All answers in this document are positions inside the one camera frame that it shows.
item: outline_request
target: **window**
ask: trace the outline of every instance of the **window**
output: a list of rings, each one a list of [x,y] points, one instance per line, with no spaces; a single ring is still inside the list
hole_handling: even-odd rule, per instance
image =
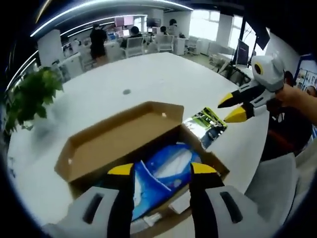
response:
[[[242,26],[242,17],[240,16],[234,16],[233,17],[233,25],[235,27],[241,28]]]
[[[240,29],[238,28],[232,28],[231,34],[230,34],[230,40],[229,40],[229,47],[236,49],[238,46],[238,40],[240,36]]]
[[[189,35],[215,41],[219,19],[218,11],[194,10],[190,20]]]
[[[231,27],[230,40],[229,40],[229,47],[231,47],[233,49],[236,49],[238,46],[238,40],[239,40],[239,36],[240,36],[241,26],[242,26],[242,17],[234,16],[233,24]],[[257,37],[256,37],[255,31],[246,22],[246,26],[245,26],[244,34],[243,34],[243,42],[249,46],[249,56],[252,55],[252,50],[253,50],[254,44],[256,42],[256,38]],[[258,45],[256,45],[255,51],[257,53],[257,56],[263,56],[263,55],[265,55],[266,48],[264,50],[262,50]]]
[[[148,17],[145,16],[143,19],[144,19],[144,22],[143,22],[143,32],[147,32],[147,31],[148,31],[148,27],[147,27],[147,19],[148,19]]]
[[[137,17],[134,19],[134,25],[139,28],[140,31],[142,31],[142,24],[141,24],[141,18]]]

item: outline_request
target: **white cabinet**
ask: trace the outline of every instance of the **white cabinet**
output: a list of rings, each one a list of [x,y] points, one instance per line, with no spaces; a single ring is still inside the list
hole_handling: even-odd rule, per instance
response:
[[[178,37],[174,38],[174,54],[178,56],[182,56],[184,54],[185,42],[186,42],[185,38],[178,38]]]

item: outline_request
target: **box lid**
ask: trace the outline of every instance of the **box lid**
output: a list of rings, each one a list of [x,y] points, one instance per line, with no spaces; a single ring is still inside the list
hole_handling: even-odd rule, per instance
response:
[[[145,102],[102,120],[68,139],[55,171],[67,182],[104,173],[106,165],[182,124],[183,112],[180,105]]]

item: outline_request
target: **table surface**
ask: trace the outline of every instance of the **table surface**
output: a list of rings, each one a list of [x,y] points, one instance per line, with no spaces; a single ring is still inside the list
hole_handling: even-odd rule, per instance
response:
[[[218,56],[220,56],[222,59],[226,61],[231,61],[233,59],[233,55],[218,53]]]
[[[131,93],[123,95],[125,89]],[[236,89],[221,75],[170,53],[124,59],[90,70],[65,83],[64,93],[57,94],[52,104],[54,130],[44,136],[36,128],[12,134],[8,156],[14,159],[17,193],[40,225],[56,223],[72,202],[67,183],[54,171],[69,136],[145,101],[183,105],[183,119],[204,107],[224,118],[234,108],[218,109],[218,102]],[[229,124],[207,149],[229,168],[225,185],[246,191],[260,162],[267,126],[268,112]]]

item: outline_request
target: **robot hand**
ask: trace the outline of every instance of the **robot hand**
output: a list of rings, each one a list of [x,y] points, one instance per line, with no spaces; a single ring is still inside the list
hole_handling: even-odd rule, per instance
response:
[[[283,88],[284,64],[278,56],[254,56],[251,63],[254,80],[227,94],[218,105],[218,108],[226,108],[243,103],[224,119],[225,122],[243,122],[262,114],[266,103]]]

